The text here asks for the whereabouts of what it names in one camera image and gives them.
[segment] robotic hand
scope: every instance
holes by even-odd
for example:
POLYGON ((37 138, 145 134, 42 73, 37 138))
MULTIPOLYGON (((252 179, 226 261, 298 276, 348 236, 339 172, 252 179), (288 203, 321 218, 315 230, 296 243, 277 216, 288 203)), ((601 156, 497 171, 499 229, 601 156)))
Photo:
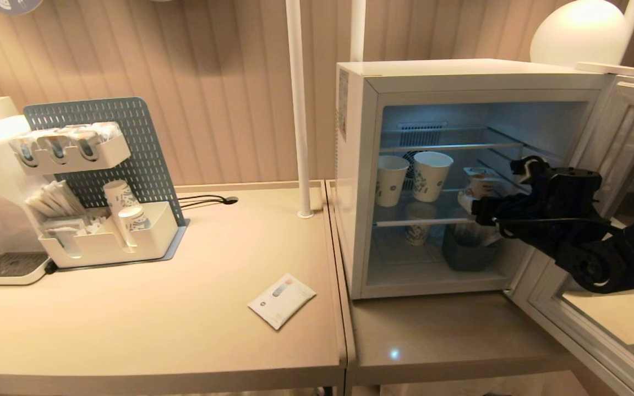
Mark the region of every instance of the robotic hand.
POLYGON ((593 195, 601 175, 551 168, 538 156, 511 161, 510 167, 514 175, 524 175, 521 182, 530 184, 532 192, 473 201, 476 223, 498 225, 504 238, 534 246, 586 290, 634 289, 634 224, 620 229, 596 212, 593 195))

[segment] fridge shelf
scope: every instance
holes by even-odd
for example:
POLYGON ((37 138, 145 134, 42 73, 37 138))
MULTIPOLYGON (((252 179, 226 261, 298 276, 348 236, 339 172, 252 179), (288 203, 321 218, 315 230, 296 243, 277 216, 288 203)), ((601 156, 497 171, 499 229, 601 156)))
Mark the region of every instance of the fridge shelf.
POLYGON ((482 271, 454 271, 442 256, 443 227, 433 227, 423 246, 405 241, 405 228, 373 228, 366 293, 418 294, 437 285, 438 293, 501 290, 510 277, 495 264, 482 271))
POLYGON ((420 202, 414 198, 411 191, 403 191, 398 205, 389 208, 375 205, 373 209, 373 225, 375 227, 401 227, 415 224, 456 224, 473 223, 471 214, 465 211, 456 200, 461 190, 442 190, 437 201, 430 203, 435 206, 434 218, 408 219, 405 212, 410 204, 420 202))
POLYGON ((384 130, 381 153, 403 151, 482 150, 522 148, 524 143, 485 126, 435 128, 432 130, 384 130))

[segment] fridge door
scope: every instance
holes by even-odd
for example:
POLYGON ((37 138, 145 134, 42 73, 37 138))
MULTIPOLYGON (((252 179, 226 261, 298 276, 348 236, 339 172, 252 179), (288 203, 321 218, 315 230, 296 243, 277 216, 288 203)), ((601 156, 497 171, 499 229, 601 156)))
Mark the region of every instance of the fridge door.
MULTIPOLYGON (((601 173, 602 216, 621 228, 634 223, 634 78, 616 78, 599 101, 572 166, 601 173)), ((618 394, 634 395, 634 290, 589 293, 535 251, 507 293, 618 394)))

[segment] gray pegboard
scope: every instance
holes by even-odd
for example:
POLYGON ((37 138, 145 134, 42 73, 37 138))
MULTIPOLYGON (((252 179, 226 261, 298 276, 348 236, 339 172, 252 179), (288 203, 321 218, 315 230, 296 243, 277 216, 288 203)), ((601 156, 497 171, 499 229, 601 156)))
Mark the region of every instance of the gray pegboard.
POLYGON ((86 208, 107 206, 102 186, 111 180, 126 180, 139 202, 168 201, 178 226, 185 225, 156 128, 142 98, 32 104, 23 108, 23 114, 32 130, 116 121, 131 151, 130 158, 114 168, 58 173, 56 179, 67 180, 86 208))

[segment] white lamp shade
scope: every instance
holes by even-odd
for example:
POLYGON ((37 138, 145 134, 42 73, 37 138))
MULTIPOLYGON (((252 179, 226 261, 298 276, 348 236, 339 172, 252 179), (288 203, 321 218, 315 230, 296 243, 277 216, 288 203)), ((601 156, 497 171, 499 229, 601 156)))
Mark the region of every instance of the white lamp shade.
POLYGON ((530 47, 534 63, 574 67, 577 62, 621 63, 629 24, 605 0, 577 0, 554 11, 539 26, 530 47))

